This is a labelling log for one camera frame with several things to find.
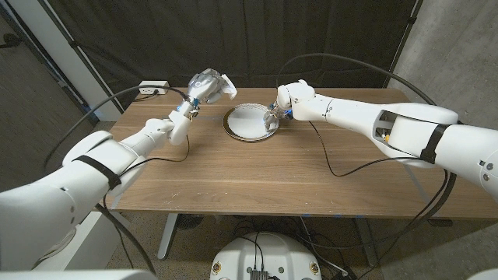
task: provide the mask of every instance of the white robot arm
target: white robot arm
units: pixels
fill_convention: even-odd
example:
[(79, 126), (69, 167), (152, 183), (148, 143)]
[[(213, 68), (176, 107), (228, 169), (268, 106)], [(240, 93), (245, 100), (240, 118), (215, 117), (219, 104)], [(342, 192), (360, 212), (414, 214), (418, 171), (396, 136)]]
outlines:
[(38, 181), (0, 194), (0, 271), (30, 270), (36, 261), (79, 224), (105, 194), (122, 194), (139, 177), (146, 159), (166, 140), (186, 138), (200, 102), (216, 102), (222, 93), (234, 98), (231, 81), (207, 69), (189, 83), (188, 97), (169, 119), (150, 119), (121, 142), (106, 131), (95, 132), (66, 155), (62, 168)]
[(365, 135), (388, 157), (440, 166), (483, 187), (498, 201), (498, 131), (458, 124), (448, 109), (420, 103), (372, 104), (316, 94), (305, 81), (278, 88), (273, 114), (292, 109), (298, 121), (327, 121)]

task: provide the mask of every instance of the gray fabric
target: gray fabric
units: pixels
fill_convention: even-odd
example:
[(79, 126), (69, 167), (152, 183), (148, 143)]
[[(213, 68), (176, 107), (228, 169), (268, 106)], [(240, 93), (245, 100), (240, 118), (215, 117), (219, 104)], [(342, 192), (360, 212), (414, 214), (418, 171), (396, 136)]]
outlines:
[[(205, 68), (238, 87), (273, 87), (290, 58), (341, 54), (389, 69), (415, 0), (49, 0), (113, 91), (141, 80), (186, 86)], [(384, 77), (322, 58), (296, 61), (281, 83), (382, 87)], [(129, 103), (129, 96), (124, 103)]]

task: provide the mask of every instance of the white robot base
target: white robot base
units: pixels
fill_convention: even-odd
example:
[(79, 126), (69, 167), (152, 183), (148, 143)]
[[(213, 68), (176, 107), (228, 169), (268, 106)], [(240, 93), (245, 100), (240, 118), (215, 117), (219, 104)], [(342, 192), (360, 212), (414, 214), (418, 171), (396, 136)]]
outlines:
[[(255, 246), (256, 240), (261, 248)], [(212, 262), (211, 280), (321, 279), (315, 256), (301, 243), (280, 233), (249, 233), (226, 245)], [(256, 270), (254, 270), (254, 249)]]

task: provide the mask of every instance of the power outlet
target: power outlet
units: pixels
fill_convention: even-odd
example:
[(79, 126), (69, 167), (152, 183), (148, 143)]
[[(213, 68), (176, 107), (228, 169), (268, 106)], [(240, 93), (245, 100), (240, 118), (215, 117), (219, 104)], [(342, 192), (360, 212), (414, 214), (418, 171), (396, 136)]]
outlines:
[[(140, 86), (170, 86), (168, 81), (142, 81), (140, 82)], [(153, 94), (156, 89), (159, 91), (158, 94), (166, 94), (168, 92), (167, 89), (159, 89), (159, 88), (141, 88), (140, 94)]]

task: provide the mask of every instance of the table surface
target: table surface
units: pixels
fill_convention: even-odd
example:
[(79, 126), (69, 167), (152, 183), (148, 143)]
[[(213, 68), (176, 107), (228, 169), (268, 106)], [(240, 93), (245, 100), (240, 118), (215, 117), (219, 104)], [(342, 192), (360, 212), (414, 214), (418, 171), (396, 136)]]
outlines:
[[(316, 89), (317, 93), (370, 103), (408, 101), (397, 89)], [(113, 207), (120, 211), (163, 211), (239, 215), (332, 215), (408, 218), (440, 188), (440, 168), (419, 169), (396, 162), (369, 166), (346, 177), (328, 170), (320, 140), (307, 121), (281, 121), (270, 138), (246, 143), (223, 129), (223, 116), (242, 103), (270, 104), (276, 89), (239, 89), (201, 105), (188, 132), (190, 154), (181, 163), (152, 161)], [(181, 98), (169, 92), (133, 103), (110, 130), (118, 141), (150, 118), (167, 117)], [(366, 137), (325, 122), (314, 122), (336, 173), (385, 158)], [(187, 143), (165, 144), (150, 156), (181, 159)], [(437, 218), (495, 219), (498, 204), (482, 188), (458, 178)]]

